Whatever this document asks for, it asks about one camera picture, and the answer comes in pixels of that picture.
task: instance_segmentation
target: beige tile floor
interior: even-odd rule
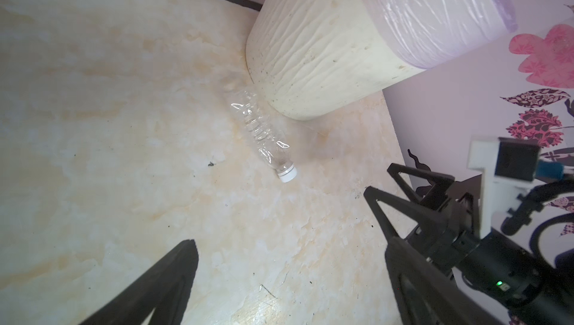
[[[398,192],[382,93],[314,121],[275,115],[300,173],[283,185],[218,96],[227,71],[248,77],[256,12],[0,4],[0,323],[77,324],[188,238],[185,324],[400,323],[362,198]]]

